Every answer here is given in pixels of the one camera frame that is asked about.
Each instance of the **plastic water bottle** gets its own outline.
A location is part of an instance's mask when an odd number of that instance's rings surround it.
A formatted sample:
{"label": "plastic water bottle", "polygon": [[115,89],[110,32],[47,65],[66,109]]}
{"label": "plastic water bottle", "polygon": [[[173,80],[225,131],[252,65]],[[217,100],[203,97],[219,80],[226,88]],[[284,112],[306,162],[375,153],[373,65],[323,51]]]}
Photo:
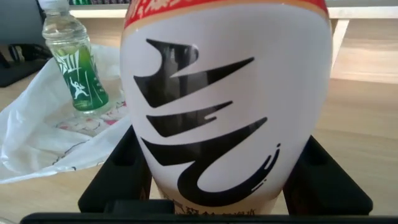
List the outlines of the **plastic water bottle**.
{"label": "plastic water bottle", "polygon": [[46,14],[43,37],[72,95],[73,107],[84,116],[109,109],[109,96],[97,75],[86,27],[69,13],[67,0],[40,0]]}

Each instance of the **computer monitor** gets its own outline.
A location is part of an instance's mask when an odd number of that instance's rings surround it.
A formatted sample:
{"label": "computer monitor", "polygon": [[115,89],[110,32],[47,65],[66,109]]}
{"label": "computer monitor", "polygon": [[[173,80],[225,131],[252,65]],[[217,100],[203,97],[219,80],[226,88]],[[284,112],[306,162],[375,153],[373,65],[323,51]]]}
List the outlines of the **computer monitor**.
{"label": "computer monitor", "polygon": [[[44,17],[36,0],[0,0],[0,45],[39,44]],[[0,87],[8,86],[40,70],[46,60],[10,62],[0,52]]]}

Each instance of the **desk surface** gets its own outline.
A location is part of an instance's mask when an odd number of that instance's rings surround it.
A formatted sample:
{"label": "desk surface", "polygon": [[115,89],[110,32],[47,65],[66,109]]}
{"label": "desk surface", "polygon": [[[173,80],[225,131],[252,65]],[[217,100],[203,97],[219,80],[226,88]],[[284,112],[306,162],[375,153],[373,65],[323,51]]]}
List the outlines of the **desk surface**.
{"label": "desk surface", "polygon": [[[8,105],[32,77],[0,89]],[[372,215],[398,215],[398,85],[331,80],[314,136],[373,199]],[[0,217],[77,212],[77,200],[99,167],[0,185]],[[156,198],[156,189],[151,197]],[[273,213],[287,213],[279,197]]]}

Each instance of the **black printed logo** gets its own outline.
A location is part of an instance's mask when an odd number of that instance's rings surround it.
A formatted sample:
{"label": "black printed logo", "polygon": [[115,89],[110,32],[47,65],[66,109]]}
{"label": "black printed logo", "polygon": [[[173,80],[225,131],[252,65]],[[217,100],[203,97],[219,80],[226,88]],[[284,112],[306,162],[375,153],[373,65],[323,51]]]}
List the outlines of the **black printed logo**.
{"label": "black printed logo", "polygon": [[[144,98],[153,108],[202,90],[254,61],[254,58],[247,58],[219,68],[172,77],[181,69],[198,60],[198,50],[191,45],[171,44],[149,39],[147,42],[160,52],[162,63],[155,74],[148,77],[135,76],[134,79]],[[227,101],[184,113],[163,116],[147,115],[147,119],[161,136],[169,137],[213,122],[217,119],[216,116],[208,119],[206,117],[231,104],[233,104],[232,101]],[[221,207],[241,201],[251,195],[266,181],[267,175],[278,159],[280,144],[277,145],[275,154],[268,156],[252,176],[231,189],[222,192],[206,192],[198,187],[200,176],[212,163],[242,143],[266,121],[267,118],[264,117],[222,136],[189,144],[162,145],[149,142],[143,138],[142,141],[157,162],[163,166],[193,162],[178,178],[178,190],[183,197],[198,205]]]}

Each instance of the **black stand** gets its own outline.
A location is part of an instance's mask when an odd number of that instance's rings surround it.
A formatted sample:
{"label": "black stand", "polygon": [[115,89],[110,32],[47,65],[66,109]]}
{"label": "black stand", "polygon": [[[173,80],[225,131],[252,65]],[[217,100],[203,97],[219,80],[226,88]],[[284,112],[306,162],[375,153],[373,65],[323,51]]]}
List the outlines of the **black stand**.
{"label": "black stand", "polygon": [[171,201],[148,200],[150,182],[129,128],[79,199],[81,213],[36,213],[21,223],[398,223],[368,216],[371,199],[313,137],[283,189],[290,216],[174,215]]}
{"label": "black stand", "polygon": [[7,87],[29,75],[39,71],[46,60],[28,62],[8,62],[0,52],[0,87]]}

